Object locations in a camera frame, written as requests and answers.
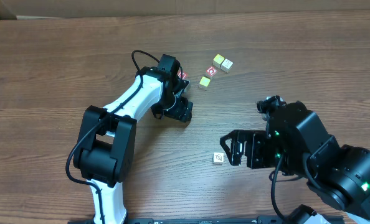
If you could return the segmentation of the wooden block with circle mark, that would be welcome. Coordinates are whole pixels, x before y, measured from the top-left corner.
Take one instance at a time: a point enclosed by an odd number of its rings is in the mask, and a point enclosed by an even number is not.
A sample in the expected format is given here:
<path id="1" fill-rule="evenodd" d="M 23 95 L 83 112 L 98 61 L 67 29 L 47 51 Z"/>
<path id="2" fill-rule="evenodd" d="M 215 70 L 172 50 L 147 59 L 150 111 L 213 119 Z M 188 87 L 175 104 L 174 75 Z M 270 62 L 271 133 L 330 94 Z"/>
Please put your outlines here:
<path id="1" fill-rule="evenodd" d="M 224 154 L 221 152 L 215 152 L 213 153 L 213 159 L 214 164 L 223 164 L 224 163 Z"/>

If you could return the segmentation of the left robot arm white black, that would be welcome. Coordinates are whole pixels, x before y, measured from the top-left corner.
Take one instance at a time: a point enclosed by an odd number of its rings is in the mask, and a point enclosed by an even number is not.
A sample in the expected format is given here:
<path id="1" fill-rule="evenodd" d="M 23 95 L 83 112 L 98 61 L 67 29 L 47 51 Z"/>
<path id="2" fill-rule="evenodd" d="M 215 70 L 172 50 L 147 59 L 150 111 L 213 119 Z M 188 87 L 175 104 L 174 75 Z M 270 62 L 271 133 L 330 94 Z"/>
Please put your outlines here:
<path id="1" fill-rule="evenodd" d="M 162 55 L 155 67 L 138 67 L 134 83 L 102 108 L 89 106 L 65 165 L 67 177 L 91 188 L 95 214 L 88 223 L 126 223 L 123 182 L 133 164 L 136 126 L 147 111 L 156 119 L 187 123 L 193 103 L 180 62 Z"/>

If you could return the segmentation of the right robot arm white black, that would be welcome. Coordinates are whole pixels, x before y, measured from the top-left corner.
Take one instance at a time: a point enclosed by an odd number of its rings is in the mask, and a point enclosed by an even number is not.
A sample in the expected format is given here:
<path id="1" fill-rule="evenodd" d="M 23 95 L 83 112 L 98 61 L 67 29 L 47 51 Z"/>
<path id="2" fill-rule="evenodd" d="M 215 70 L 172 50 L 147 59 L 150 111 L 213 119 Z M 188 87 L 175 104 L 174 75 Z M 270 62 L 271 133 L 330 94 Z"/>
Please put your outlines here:
<path id="1" fill-rule="evenodd" d="M 235 129 L 220 138 L 229 163 L 247 158 L 251 169 L 307 179 L 308 188 L 330 207 L 359 223 L 370 223 L 370 150 L 340 146 L 319 116 L 302 102 L 286 103 L 279 96 L 257 102 L 266 121 L 264 130 Z"/>

